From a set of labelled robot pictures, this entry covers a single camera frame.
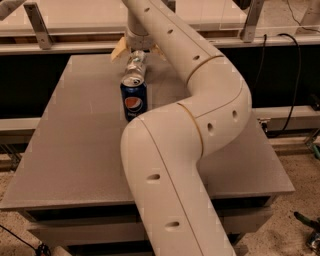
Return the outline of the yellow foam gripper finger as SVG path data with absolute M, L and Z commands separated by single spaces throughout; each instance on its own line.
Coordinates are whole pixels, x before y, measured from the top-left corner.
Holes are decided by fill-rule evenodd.
M 165 60 L 165 59 L 166 59 L 165 54 L 163 53 L 163 51 L 160 49 L 160 47 L 159 47 L 157 44 L 153 45 L 153 46 L 150 48 L 150 51 L 151 51 L 152 53 L 158 54 L 159 57 L 160 57 L 162 60 Z
M 130 47 L 125 37 L 122 37 L 111 53 L 111 61 L 114 62 L 130 53 Z

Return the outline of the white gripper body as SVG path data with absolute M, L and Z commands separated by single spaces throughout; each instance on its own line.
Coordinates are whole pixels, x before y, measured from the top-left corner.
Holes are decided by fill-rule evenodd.
M 153 38 L 131 11 L 127 15 L 125 37 L 128 46 L 133 50 L 147 51 L 155 46 Z

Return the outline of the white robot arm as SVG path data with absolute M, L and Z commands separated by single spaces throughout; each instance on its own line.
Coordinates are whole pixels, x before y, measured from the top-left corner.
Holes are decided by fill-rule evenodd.
M 124 172 L 156 256 L 236 256 L 197 170 L 251 115 L 233 64 L 162 0 L 122 0 L 186 84 L 189 97 L 132 120 L 121 138 Z

